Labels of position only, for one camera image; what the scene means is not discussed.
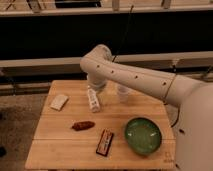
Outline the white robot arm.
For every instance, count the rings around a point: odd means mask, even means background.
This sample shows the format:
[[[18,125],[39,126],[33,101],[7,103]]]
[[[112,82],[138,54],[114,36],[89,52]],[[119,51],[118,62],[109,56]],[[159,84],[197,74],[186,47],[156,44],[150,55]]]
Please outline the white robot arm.
[[[213,83],[115,63],[104,44],[85,54],[80,67],[96,90],[111,80],[177,107],[174,171],[213,171]]]

